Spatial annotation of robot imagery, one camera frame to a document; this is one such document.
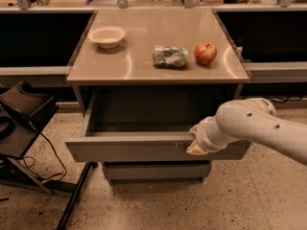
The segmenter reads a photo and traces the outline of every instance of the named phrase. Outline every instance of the wire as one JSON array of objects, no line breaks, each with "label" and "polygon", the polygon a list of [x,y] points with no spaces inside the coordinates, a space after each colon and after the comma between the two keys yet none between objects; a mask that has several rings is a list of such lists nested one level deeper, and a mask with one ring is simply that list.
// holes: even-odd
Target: wire
[{"label": "wire", "polygon": [[299,95],[297,95],[297,96],[289,95],[286,98],[282,98],[282,97],[278,97],[278,96],[272,96],[272,97],[264,96],[264,97],[266,99],[269,99],[270,101],[276,103],[276,104],[284,104],[288,101],[301,101],[302,100],[302,97],[299,96]]},{"label": "wire", "polygon": [[[51,141],[50,141],[42,132],[39,132],[39,131],[34,127],[34,125],[33,125],[31,122],[29,122],[29,125],[30,125],[30,127],[31,127],[35,132],[38,132],[39,135],[41,135],[41,136],[49,143],[49,145],[50,145],[51,149],[53,150],[55,156],[57,157],[57,159],[59,160],[60,164],[62,165],[62,167],[63,167],[63,169],[64,169],[64,172],[58,172],[58,173],[55,173],[55,174],[53,174],[53,175],[51,175],[51,176],[49,176],[49,177],[47,177],[47,178],[44,178],[44,177],[40,176],[38,173],[36,173],[36,172],[34,172],[34,171],[32,171],[32,170],[30,169],[30,167],[32,167],[32,166],[35,164],[35,159],[34,159],[33,157],[31,157],[31,156],[27,156],[27,157],[22,158],[22,160],[23,160],[23,162],[24,162],[24,164],[25,164],[25,167],[27,168],[27,170],[28,170],[30,173],[33,173],[33,174],[34,174],[35,176],[37,176],[38,178],[42,179],[42,180],[43,180],[42,183],[46,183],[46,182],[48,182],[49,180],[51,180],[52,178],[54,178],[55,176],[58,176],[58,175],[62,175],[62,177],[60,177],[60,178],[58,179],[58,181],[61,181],[61,180],[66,176],[66,174],[67,174],[67,169],[66,169],[66,167],[64,166],[64,164],[62,163],[62,161],[60,160],[60,158],[59,158],[59,156],[58,156],[58,154],[57,154],[57,152],[56,152],[56,150],[55,150],[54,145],[51,143]],[[32,159],[34,160],[34,163],[33,163],[32,165],[29,166],[28,163],[26,162],[25,158],[32,158]]]}]

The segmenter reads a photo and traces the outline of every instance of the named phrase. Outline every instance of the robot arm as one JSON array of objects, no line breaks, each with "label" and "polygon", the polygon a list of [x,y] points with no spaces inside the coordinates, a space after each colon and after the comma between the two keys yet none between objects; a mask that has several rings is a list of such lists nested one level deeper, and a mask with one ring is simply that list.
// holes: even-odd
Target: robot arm
[{"label": "robot arm", "polygon": [[230,101],[222,104],[214,117],[191,128],[196,136],[187,149],[206,154],[225,149],[238,140],[262,144],[307,166],[307,125],[275,117],[276,110],[266,99]]}]

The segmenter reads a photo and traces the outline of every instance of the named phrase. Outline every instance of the floor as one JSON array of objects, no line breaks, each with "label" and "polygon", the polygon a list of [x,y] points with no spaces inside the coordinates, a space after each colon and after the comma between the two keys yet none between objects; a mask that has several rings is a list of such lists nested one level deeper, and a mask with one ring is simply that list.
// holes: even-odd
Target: floor
[{"label": "floor", "polygon": [[[280,118],[307,124],[307,104],[277,106]],[[44,134],[77,182],[83,164],[72,159],[64,141],[78,137],[81,113],[58,112]],[[42,176],[61,172],[46,141],[39,137],[27,153]],[[0,229],[57,229],[70,194],[47,196],[40,189],[0,185]],[[307,168],[272,149],[252,144],[238,161],[216,161],[199,181],[121,183],[110,186],[101,166],[92,169],[66,229],[107,230],[305,230]]]}]

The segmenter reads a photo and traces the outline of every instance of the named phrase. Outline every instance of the table top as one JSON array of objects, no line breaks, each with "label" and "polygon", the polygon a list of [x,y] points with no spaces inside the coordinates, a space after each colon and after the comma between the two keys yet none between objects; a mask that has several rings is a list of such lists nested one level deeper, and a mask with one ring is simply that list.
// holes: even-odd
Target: table top
[{"label": "table top", "polygon": [[[248,74],[210,8],[99,9],[91,29],[120,26],[126,37],[114,49],[104,50],[88,38],[70,69],[67,81],[76,85],[244,83]],[[215,44],[218,54],[199,65],[194,49],[201,41]],[[182,68],[154,66],[154,46],[188,50]]]}]

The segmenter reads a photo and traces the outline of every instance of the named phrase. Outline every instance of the bowl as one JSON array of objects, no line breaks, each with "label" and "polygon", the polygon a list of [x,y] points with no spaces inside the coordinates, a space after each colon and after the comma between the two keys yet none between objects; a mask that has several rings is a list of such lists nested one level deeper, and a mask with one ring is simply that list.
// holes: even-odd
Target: bowl
[{"label": "bowl", "polygon": [[103,49],[115,48],[125,37],[126,32],[123,28],[117,26],[98,27],[91,30],[88,38]]}]

